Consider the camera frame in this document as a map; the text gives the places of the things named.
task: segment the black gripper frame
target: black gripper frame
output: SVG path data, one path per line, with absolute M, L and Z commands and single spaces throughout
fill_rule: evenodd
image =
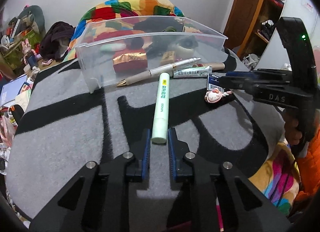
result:
M 112 161 L 84 165 L 32 220 L 31 232 L 128 232 L 128 183 L 148 175 L 150 130 Z
M 300 143 L 291 148 L 297 157 L 315 134 L 315 111 L 320 108 L 316 65 L 301 19 L 282 17 L 276 29 L 287 50 L 292 72 L 275 69 L 228 72 L 219 83 L 224 88 L 244 90 L 254 101 L 294 109 L 299 121 L 297 129 L 302 132 Z
M 173 135 L 174 128 L 169 130 Z M 175 150 L 189 152 L 185 142 L 173 142 Z M 209 162 L 197 154 L 184 154 L 180 159 L 179 182 L 190 185 L 193 232 L 219 232 L 216 207 L 218 197 L 224 231 L 232 232 L 286 232 L 290 228 L 288 219 L 268 200 L 236 166 Z M 183 172 L 192 168 L 190 179 Z

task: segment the gold wrapping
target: gold wrapping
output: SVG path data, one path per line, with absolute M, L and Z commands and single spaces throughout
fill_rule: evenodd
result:
M 129 62 L 133 60 L 147 60 L 147 54 L 140 53 L 140 52 L 122 54 L 113 59 L 113 65 Z

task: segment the transparent plastic container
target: transparent plastic container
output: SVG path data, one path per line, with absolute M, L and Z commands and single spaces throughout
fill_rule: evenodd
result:
M 215 62 L 214 54 L 226 39 L 188 18 L 126 17 L 89 23 L 77 41 L 76 53 L 92 93 L 173 60 L 200 57 L 200 63 Z M 165 62 L 169 51 L 174 51 L 174 58 Z

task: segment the fabric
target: fabric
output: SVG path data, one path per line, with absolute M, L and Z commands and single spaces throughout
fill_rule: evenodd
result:
M 32 19 L 32 29 L 38 34 L 41 34 L 44 30 L 44 16 L 42 9 L 39 6 L 32 5 L 23 9 L 23 11 L 19 14 L 18 19 L 22 19 L 26 15 L 29 16 L 30 14 L 34 16 L 34 18 Z
M 298 193 L 296 201 L 303 201 L 315 195 L 320 187 L 320 129 L 316 131 L 311 140 L 305 158 L 298 158 L 297 164 L 300 171 L 302 191 Z
M 290 148 L 286 143 L 279 142 L 273 155 L 249 178 L 286 216 L 289 215 L 299 191 L 300 176 L 293 163 Z
M 228 56 L 210 54 L 216 62 Z M 237 71 L 247 70 L 236 62 Z M 86 162 L 108 162 L 128 151 L 144 128 L 152 128 L 157 86 L 153 79 L 90 94 L 77 60 L 40 72 L 7 169 L 15 204 L 33 218 Z M 282 117 L 241 91 L 208 104 L 205 87 L 206 79 L 170 80 L 169 126 L 192 152 L 230 161 L 251 177 L 273 154 Z M 164 231 L 191 219 L 188 188 L 171 184 L 169 175 L 168 147 L 152 144 L 149 180 L 129 185 L 131 232 Z
M 67 38 L 70 41 L 74 32 L 75 29 L 73 28 L 73 26 L 63 21 L 59 21 L 53 24 L 40 43 L 39 50 L 43 60 L 60 60 L 61 55 L 59 50 L 59 40 L 62 38 Z
M 77 43 L 77 38 L 81 36 L 88 23 L 116 18 L 150 15 L 184 16 L 182 11 L 168 0 L 108 0 L 93 7 L 83 15 L 71 39 L 69 53 L 64 61 L 76 57 L 74 46 Z M 121 29 L 114 29 L 113 26 L 114 25 L 110 24 L 110 28 L 106 28 L 106 31 L 112 32 Z

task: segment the pink keychain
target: pink keychain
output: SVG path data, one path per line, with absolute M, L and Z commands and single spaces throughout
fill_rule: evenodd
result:
M 204 100 L 207 103 L 213 104 L 213 103 L 219 102 L 222 97 L 225 97 L 225 96 L 230 95 L 230 94 L 232 94 L 231 91 L 227 91 L 227 92 L 221 93 L 218 88 L 215 88 L 212 91 L 208 91 L 205 94 Z

